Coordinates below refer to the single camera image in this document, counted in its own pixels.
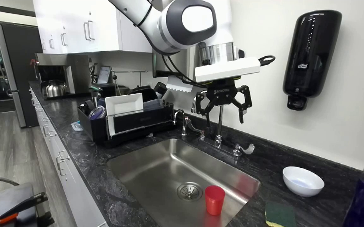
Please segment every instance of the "dark granite countertop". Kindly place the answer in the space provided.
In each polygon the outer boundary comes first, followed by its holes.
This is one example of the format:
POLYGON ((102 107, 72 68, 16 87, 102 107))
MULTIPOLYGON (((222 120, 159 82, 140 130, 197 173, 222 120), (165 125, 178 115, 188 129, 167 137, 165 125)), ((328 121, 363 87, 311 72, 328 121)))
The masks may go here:
MULTIPOLYGON (((71 122, 78 121, 77 106, 86 97, 44 101, 39 86, 30 83, 30 87, 69 152, 107 224, 158 226, 125 185, 109 171, 106 161, 165 139, 181 139, 181 131, 173 130, 158 134, 114 149, 97 147, 85 132, 76 132, 71 126, 71 122)), ((255 144, 256 150, 251 155, 241 156, 236 164, 231 155, 216 150, 212 145, 200 141, 197 137, 183 139, 260 180, 259 192, 231 219, 229 226, 265 226, 264 209, 268 202, 292 207, 296 212, 297 226, 341 226, 360 174, 358 170, 250 135, 240 134, 237 136, 255 144), (291 165, 317 173, 325 181, 322 192, 312 198, 299 198, 291 193, 282 178, 283 168, 291 165)))

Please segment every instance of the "green sponge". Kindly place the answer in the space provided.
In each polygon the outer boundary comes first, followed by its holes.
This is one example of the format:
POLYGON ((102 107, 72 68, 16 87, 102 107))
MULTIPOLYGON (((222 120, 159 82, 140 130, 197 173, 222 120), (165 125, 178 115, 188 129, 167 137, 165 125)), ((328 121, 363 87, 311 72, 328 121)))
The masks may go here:
POLYGON ((287 204, 267 202, 267 221, 269 226, 296 227, 294 209, 287 204))

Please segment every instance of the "coffee maker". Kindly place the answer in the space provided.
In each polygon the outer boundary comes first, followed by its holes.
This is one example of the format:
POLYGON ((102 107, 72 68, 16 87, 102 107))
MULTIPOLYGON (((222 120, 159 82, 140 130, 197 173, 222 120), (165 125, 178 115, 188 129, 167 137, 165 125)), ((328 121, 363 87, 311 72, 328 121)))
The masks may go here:
POLYGON ((35 76, 44 98, 88 93, 88 57, 36 53, 35 76))

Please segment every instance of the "white bowl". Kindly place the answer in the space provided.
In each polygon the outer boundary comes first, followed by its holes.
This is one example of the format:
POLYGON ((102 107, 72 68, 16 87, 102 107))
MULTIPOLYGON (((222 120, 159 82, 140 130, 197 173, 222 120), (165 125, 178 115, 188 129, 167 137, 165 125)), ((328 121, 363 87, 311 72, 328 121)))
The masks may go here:
POLYGON ((297 166, 284 168, 283 180, 288 189, 301 197, 313 197, 325 187, 317 174, 297 166))

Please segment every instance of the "upper cabinet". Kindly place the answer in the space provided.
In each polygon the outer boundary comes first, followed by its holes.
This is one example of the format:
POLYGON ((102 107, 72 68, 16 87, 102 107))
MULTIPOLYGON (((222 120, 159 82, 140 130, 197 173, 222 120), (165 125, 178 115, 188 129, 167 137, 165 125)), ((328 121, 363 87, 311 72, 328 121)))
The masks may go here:
POLYGON ((107 0, 33 0, 44 53, 151 53, 144 34, 107 0))

